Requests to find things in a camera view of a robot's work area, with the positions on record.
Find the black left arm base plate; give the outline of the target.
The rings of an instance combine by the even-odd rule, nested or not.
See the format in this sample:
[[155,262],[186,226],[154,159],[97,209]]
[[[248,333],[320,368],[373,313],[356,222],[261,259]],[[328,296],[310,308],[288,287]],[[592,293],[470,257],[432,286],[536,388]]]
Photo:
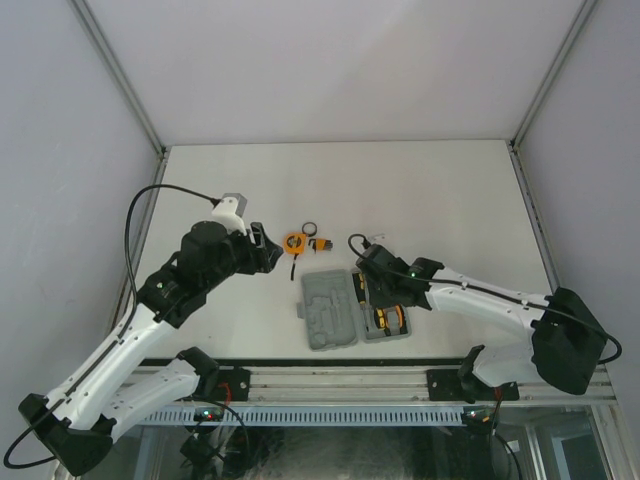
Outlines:
[[216,376],[202,381],[192,398],[203,402],[246,402],[249,398],[251,372],[240,367],[223,368]]

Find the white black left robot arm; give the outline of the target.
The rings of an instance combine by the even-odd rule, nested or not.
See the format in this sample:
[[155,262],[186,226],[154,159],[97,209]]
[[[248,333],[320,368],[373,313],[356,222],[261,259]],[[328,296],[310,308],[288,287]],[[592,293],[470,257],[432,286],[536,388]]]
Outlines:
[[152,376],[124,381],[159,341],[175,334],[235,274],[271,272],[283,250],[261,223],[229,232],[218,222],[195,224],[137,293],[128,317],[91,356],[45,395],[29,394],[19,411],[53,458],[73,476],[99,465],[130,428],[165,405],[194,396],[206,400],[219,387],[219,367],[197,347],[180,351]]

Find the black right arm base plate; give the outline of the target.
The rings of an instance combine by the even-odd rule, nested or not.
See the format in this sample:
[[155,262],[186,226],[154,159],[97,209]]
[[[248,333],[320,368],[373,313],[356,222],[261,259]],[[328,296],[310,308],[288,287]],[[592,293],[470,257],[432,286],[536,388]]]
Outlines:
[[518,386],[506,383],[490,387],[473,374],[460,375],[457,369],[429,369],[426,371],[428,395],[431,401],[517,401],[520,399]]

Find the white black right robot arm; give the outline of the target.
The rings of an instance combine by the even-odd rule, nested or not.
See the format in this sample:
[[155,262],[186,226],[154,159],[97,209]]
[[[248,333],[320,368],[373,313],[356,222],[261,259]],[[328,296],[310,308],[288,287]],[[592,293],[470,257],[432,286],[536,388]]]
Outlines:
[[412,264],[379,244],[359,253],[370,303],[378,309],[401,305],[456,313],[515,336],[503,346],[471,348],[457,371],[469,401],[511,383],[542,380],[564,393],[586,393],[610,335],[574,291],[550,295],[498,288],[419,257]]

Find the grey plastic tool case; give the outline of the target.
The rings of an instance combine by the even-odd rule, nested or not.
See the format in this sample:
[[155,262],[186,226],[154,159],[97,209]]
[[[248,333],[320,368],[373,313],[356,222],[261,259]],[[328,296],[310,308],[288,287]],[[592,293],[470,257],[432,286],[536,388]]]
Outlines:
[[377,329],[374,312],[379,308],[370,304],[367,287],[366,306],[362,308],[358,304],[352,280],[354,272],[360,271],[325,270],[301,276],[302,301],[297,304],[297,315],[305,322],[311,350],[327,351],[359,342],[384,343],[411,336],[409,314],[401,305],[406,314],[408,333],[387,337]]

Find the short yellow black screwdriver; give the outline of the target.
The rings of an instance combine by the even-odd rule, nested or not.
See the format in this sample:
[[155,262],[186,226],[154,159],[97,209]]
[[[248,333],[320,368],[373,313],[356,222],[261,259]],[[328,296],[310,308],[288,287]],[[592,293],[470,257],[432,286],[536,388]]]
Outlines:
[[374,312],[374,323],[378,330],[383,331],[385,334],[390,333],[389,321],[387,312],[383,309],[376,309]]

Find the long black yellow screwdriver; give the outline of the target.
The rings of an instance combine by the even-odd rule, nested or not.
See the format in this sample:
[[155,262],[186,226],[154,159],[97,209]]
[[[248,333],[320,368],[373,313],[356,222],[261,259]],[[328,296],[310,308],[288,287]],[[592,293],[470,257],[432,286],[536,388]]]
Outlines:
[[364,276],[360,272],[354,272],[352,274],[352,280],[358,304],[362,308],[364,308],[367,304],[366,283]]

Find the orange black pliers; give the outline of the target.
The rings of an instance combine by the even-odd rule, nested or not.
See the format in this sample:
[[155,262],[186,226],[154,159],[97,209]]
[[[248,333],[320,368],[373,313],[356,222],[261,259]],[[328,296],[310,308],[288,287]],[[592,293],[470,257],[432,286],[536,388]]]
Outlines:
[[404,309],[401,306],[396,305],[384,310],[387,312],[390,327],[390,333],[384,334],[387,337],[406,335],[408,333],[408,327]]

